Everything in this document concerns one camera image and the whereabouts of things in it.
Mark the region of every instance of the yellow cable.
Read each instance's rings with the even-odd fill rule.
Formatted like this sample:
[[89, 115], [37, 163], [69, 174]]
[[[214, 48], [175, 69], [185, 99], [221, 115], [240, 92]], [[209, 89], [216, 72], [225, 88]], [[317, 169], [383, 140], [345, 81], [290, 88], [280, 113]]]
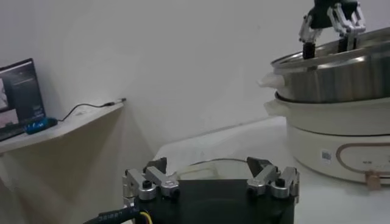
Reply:
[[140, 212], [141, 215], [145, 216], [145, 218], [147, 219], [147, 222], [149, 224], [153, 224], [152, 222], [152, 217], [147, 213], [147, 212]]

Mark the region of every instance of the wall shelf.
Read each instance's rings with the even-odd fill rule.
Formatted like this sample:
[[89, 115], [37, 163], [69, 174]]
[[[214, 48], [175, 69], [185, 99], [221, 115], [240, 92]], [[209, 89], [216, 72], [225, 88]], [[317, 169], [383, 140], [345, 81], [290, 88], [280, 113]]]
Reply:
[[7, 139], [5, 141], [0, 142], [0, 154], [62, 137], [122, 107], [123, 103], [118, 103], [111, 107], [91, 110], [84, 114], [72, 116], [64, 122], [59, 122], [57, 126], [49, 128], [45, 131], [41, 131], [34, 135], [21, 134], [13, 138]]

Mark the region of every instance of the robotic arm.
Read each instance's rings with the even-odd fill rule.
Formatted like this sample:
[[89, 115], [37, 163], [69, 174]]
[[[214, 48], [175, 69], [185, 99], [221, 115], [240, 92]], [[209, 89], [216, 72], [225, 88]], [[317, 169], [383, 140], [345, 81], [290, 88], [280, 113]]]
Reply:
[[315, 57], [316, 39], [322, 29], [333, 27], [339, 33], [339, 52], [356, 48], [356, 37], [366, 31], [360, 3], [355, 0], [314, 0], [314, 8], [303, 17], [299, 40], [303, 58]]

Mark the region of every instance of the blue usb device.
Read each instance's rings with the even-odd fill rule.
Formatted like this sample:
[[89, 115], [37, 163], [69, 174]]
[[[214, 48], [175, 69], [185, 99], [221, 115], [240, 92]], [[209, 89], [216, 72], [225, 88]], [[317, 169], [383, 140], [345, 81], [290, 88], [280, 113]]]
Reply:
[[56, 126], [57, 124], [58, 120], [56, 118], [46, 117], [39, 121], [34, 121], [32, 123], [27, 124], [26, 126], [24, 126], [24, 131], [28, 135], [32, 135], [40, 131], [46, 130], [50, 127]]

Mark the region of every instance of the label sticker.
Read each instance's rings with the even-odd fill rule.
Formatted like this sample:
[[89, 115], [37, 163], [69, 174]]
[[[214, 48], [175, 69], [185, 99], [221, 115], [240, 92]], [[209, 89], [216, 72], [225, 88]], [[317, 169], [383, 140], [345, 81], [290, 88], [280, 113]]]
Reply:
[[330, 165], [332, 162], [332, 153], [326, 149], [321, 150], [321, 161], [323, 164]]

